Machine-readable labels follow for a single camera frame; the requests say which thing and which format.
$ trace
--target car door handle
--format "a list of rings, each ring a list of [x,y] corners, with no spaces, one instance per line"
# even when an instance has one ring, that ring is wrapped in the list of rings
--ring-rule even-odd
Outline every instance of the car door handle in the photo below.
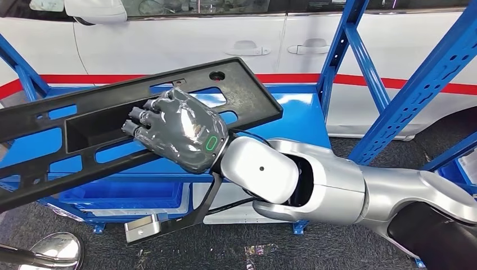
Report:
[[[303,45],[292,45],[287,50],[296,55],[322,54],[328,53],[330,46],[322,38],[311,38],[307,39]]]
[[[228,55],[235,56],[257,56],[257,55],[267,55],[272,50],[268,47],[258,47],[255,42],[251,40],[240,40],[235,42],[233,48],[225,51]]]

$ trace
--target gray robotic hand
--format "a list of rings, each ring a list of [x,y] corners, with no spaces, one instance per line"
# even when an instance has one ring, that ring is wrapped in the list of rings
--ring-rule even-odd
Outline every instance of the gray robotic hand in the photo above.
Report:
[[[148,100],[144,109],[134,107],[129,113],[125,133],[190,173],[212,167],[228,137],[219,114],[179,88]]]

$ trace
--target red stripe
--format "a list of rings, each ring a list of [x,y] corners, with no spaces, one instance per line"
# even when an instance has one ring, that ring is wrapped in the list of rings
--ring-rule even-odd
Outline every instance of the red stripe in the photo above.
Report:
[[[64,84],[107,84],[117,83],[124,80],[130,80],[142,77],[140,74],[128,75],[66,75],[66,74],[47,74],[41,77],[47,83],[64,83]],[[320,77],[316,73],[297,73],[297,74],[257,74],[257,78],[262,83],[314,83]],[[386,88],[401,89],[406,80],[381,78],[382,83]],[[347,84],[352,86],[366,86],[366,81],[363,76],[338,74],[334,83]],[[0,98],[7,97],[13,93],[21,91],[21,85],[18,79],[0,86]],[[477,85],[474,84],[458,84],[449,83],[441,92],[477,95]]]

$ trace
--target car side mirror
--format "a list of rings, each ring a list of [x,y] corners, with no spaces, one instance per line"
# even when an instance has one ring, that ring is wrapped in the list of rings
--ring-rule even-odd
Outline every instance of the car side mirror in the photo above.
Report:
[[[65,11],[85,25],[123,23],[128,18],[121,0],[65,0]]]

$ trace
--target car window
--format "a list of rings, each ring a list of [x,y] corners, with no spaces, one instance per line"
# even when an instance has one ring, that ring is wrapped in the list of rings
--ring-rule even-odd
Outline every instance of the car window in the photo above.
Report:
[[[47,21],[74,21],[58,0],[0,0],[0,17]]]
[[[368,10],[413,10],[466,7],[470,0],[370,0]],[[339,12],[346,0],[293,0],[289,12]]]
[[[284,13],[289,0],[121,0],[128,17]]]

